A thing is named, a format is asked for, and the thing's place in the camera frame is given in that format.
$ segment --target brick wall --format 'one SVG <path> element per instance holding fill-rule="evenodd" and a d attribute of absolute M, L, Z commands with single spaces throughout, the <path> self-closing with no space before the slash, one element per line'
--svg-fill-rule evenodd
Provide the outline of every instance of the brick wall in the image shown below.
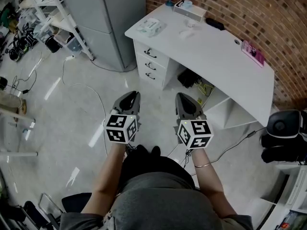
<path fill-rule="evenodd" d="M 307 0 L 191 1 L 262 51 L 275 71 L 277 107 L 307 108 Z M 165 2 L 147 0 L 147 12 Z"/>

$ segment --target white cable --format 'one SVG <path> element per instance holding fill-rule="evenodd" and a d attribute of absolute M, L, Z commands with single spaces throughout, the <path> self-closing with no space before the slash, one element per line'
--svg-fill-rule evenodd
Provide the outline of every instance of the white cable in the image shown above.
<path fill-rule="evenodd" d="M 84 86 L 86 86 L 87 88 L 89 88 L 89 89 L 91 89 L 92 91 L 94 91 L 94 92 L 96 93 L 96 95 L 98 96 L 98 98 L 99 98 L 99 100 L 100 100 L 100 103 L 101 103 L 101 105 L 102 105 L 102 109 L 103 109 L 104 115 L 105 115 L 104 119 L 105 119 L 105 118 L 106 118 L 105 107 L 104 107 L 104 104 L 102 103 L 102 100 L 101 100 L 101 98 L 100 98 L 100 95 L 97 93 L 96 90 L 94 90 L 93 88 L 91 88 L 90 86 L 88 86 L 88 85 L 86 85 L 86 84 L 84 84 L 84 83 L 74 83 L 74 84 L 72 84 L 72 85 L 67 85 L 67 84 L 64 82 L 64 67 L 65 67 L 65 62 L 66 62 L 66 60 L 67 60 L 67 58 L 66 58 L 66 59 L 64 60 L 64 62 L 63 62 L 63 73 L 62 73 L 62 82 L 63 82 L 63 84 L 64 84 L 65 86 L 67 86 L 67 87 L 72 87 L 72 86 L 75 86 L 75 85 L 84 85 Z M 105 143 L 105 151 L 106 151 L 105 133 L 104 133 L 104 143 Z"/>

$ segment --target person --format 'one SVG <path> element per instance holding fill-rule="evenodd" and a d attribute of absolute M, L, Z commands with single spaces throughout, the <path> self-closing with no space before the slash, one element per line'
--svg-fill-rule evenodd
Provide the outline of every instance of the person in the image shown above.
<path fill-rule="evenodd" d="M 15 18 L 12 18 L 9 8 L 6 8 L 2 12 L 0 20 L 4 27 L 8 28 L 12 33 L 16 33 L 18 21 Z"/>
<path fill-rule="evenodd" d="M 61 216 L 61 230 L 252 230 L 250 216 L 237 215 L 212 165 L 196 168 L 199 190 L 175 161 L 138 145 L 124 160 L 125 145 L 113 143 L 81 213 Z M 209 163 L 204 149 L 194 165 Z"/>
<path fill-rule="evenodd" d="M 22 112 L 24 115 L 27 113 L 26 100 L 4 91 L 4 87 L 0 85 L 0 108 L 6 111 L 19 114 Z"/>

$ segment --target white floor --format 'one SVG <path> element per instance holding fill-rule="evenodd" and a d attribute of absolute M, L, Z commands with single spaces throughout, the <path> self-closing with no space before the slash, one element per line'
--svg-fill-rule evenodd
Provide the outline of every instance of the white floor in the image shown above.
<path fill-rule="evenodd" d="M 18 204 L 23 205 L 27 200 L 37 204 L 40 194 L 45 192 L 61 207 L 63 197 L 91 191 L 106 153 L 103 136 L 92 148 L 88 143 L 105 117 L 97 95 L 83 85 L 66 87 L 60 80 L 50 96 L 46 97 L 52 85 L 62 78 L 63 62 L 69 56 L 63 49 L 49 56 L 50 51 L 38 44 L 18 64 L 5 55 L 0 63 L 0 76 L 7 78 L 9 85 L 15 75 L 28 78 L 41 54 L 44 61 L 38 65 L 36 83 L 23 96 L 27 100 L 28 115 L 36 119 L 28 140 L 25 140 L 27 132 L 23 130 L 29 123 L 20 121 L 14 127 L 11 117 L 1 115 L 0 118 L 3 149 L 38 151 L 39 155 L 9 159 L 2 157 L 0 167 L 12 198 Z M 29 88 L 34 78 L 33 74 L 28 82 L 21 82 L 18 89 Z M 176 94 L 186 92 L 193 98 L 203 98 L 196 86 L 187 90 L 176 78 L 171 80 L 164 91 L 160 91 L 141 81 L 137 69 L 128 73 L 106 71 L 94 66 L 86 56 L 65 63 L 64 80 L 67 84 L 84 83 L 94 88 L 101 96 L 106 113 L 109 113 L 114 101 L 121 95 L 133 90 L 139 91 L 142 95 L 139 114 L 142 126 L 134 145 L 143 144 L 148 150 L 158 145 L 164 156 L 168 156 L 177 145 L 173 128 L 177 119 Z M 255 123 L 215 131 L 207 148 L 210 159 L 216 159 L 244 135 L 260 128 L 260 124 Z M 253 214 L 252 202 L 262 196 L 276 178 L 274 165 L 265 164 L 260 157 L 261 152 L 257 134 L 227 152 L 214 164 L 226 196 L 239 214 Z M 184 153 L 185 149 L 179 145 L 170 157 L 182 162 Z M 191 160 L 186 169 L 193 173 Z M 79 172 L 75 180 L 69 182 L 73 171 Z"/>

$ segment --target refrigerator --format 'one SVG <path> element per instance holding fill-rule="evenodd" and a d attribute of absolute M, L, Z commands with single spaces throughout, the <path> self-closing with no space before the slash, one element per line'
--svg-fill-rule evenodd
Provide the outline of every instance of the refrigerator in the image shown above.
<path fill-rule="evenodd" d="M 118 71 L 135 59 L 124 35 L 146 14 L 145 0 L 64 0 L 93 56 Z"/>

